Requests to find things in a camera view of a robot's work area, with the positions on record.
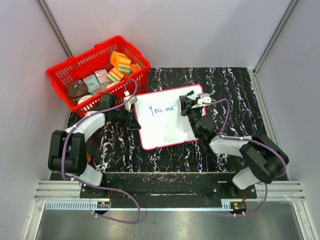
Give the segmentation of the blue capped whiteboard marker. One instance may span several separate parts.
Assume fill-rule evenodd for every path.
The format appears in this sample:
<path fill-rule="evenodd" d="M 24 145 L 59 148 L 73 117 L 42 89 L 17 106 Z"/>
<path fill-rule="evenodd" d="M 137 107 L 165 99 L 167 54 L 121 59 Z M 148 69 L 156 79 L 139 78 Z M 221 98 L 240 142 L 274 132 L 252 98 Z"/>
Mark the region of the blue capped whiteboard marker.
<path fill-rule="evenodd" d="M 185 95 L 183 95 L 183 97 L 189 97 L 189 96 L 191 96 L 191 95 L 193 95 L 193 94 L 194 94 L 194 91 L 191 90 L 190 92 L 188 92 L 188 93 L 186 93 Z"/>

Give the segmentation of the pink framed whiteboard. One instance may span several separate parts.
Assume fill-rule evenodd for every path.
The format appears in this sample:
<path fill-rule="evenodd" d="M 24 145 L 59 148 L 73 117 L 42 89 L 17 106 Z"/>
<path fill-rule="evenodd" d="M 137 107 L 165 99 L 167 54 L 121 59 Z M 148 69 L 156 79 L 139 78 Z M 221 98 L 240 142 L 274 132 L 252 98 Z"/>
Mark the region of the pink framed whiteboard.
<path fill-rule="evenodd" d="M 194 100 L 203 93 L 199 84 L 139 94 L 134 104 L 141 146 L 149 151 L 196 141 L 186 116 L 181 116 L 179 96 L 190 92 Z"/>

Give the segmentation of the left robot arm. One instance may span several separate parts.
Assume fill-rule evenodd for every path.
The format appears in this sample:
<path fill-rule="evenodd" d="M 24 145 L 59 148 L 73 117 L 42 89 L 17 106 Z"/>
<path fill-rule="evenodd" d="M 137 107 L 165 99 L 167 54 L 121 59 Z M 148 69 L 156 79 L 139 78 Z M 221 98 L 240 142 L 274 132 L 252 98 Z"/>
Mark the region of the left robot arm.
<path fill-rule="evenodd" d="M 129 130 L 140 130 L 132 107 L 137 102 L 135 96 L 125 92 L 124 109 L 116 107 L 118 97 L 104 93 L 101 101 L 78 123 L 65 130 L 56 130 L 51 135 L 48 168 L 61 173 L 63 177 L 77 178 L 91 185 L 91 192 L 98 198 L 107 195 L 108 185 L 103 181 L 103 174 L 88 163 L 87 140 L 108 122 L 124 124 Z"/>

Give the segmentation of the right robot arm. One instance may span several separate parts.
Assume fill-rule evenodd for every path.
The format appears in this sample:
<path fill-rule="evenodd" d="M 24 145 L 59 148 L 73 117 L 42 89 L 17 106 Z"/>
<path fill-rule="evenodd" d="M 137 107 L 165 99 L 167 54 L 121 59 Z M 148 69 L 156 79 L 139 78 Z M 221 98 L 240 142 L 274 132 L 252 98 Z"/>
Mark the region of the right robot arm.
<path fill-rule="evenodd" d="M 188 118 L 193 135 L 207 152 L 237 156 L 245 160 L 244 169 L 238 171 L 227 186 L 231 197 L 239 198 L 251 185 L 268 185 L 286 175 L 289 158 L 266 134 L 259 132 L 243 137 L 223 134 L 230 115 L 227 99 L 213 101 L 208 93 L 200 93 L 195 99 L 191 99 L 188 94 L 181 95 L 179 102 L 181 116 Z M 203 109 L 223 102 L 227 106 L 225 120 L 219 133 L 216 133 L 213 118 L 204 115 Z"/>

